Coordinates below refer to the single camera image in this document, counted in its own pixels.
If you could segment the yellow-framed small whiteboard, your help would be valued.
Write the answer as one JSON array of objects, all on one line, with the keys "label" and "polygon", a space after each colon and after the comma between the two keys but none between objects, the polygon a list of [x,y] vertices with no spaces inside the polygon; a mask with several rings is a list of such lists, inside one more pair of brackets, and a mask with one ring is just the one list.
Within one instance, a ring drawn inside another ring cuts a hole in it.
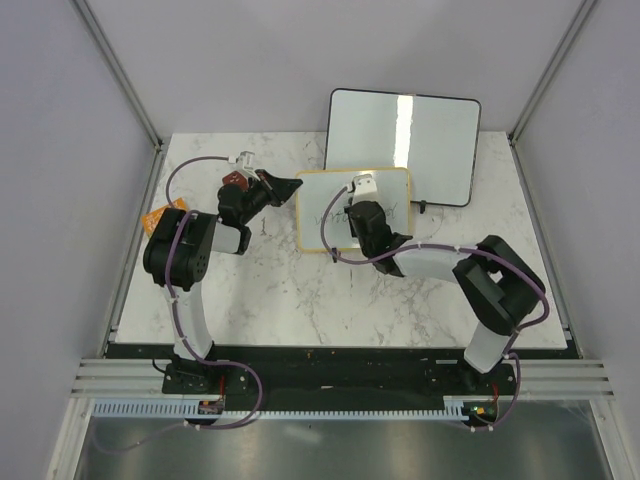
[{"label": "yellow-framed small whiteboard", "polygon": [[351,232],[346,209],[351,198],[347,193],[351,180],[362,174],[372,174],[378,187],[378,203],[394,232],[410,234],[411,177],[406,168],[303,170],[296,178],[303,185],[296,191],[296,222],[298,247],[305,253],[325,250],[321,237],[330,247],[340,251],[357,250],[359,242]]}]

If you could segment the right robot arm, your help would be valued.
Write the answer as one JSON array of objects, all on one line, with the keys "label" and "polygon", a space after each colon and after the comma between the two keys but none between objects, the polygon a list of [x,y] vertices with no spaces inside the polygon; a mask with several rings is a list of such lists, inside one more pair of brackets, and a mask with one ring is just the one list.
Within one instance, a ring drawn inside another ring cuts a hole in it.
[{"label": "right robot arm", "polygon": [[374,201],[346,208],[362,254],[379,272],[396,277],[435,278],[458,285],[478,319],[458,381],[467,392],[483,392],[493,368],[519,333],[550,314],[541,279],[501,237],[489,235],[471,247],[414,242],[387,224]]}]

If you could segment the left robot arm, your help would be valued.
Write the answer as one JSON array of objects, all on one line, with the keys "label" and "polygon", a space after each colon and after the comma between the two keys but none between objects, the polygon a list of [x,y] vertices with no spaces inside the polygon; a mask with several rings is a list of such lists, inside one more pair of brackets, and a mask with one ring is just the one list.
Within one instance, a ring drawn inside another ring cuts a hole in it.
[{"label": "left robot arm", "polygon": [[248,223],[266,207],[280,207],[303,185],[258,169],[252,178],[233,172],[217,193],[216,214],[168,207],[162,213],[143,254],[143,267],[164,290],[174,332],[174,355],[191,362],[185,382],[208,393],[219,382],[219,369],[208,361],[214,340],[208,330],[202,280],[212,253],[242,255],[248,249]]}]

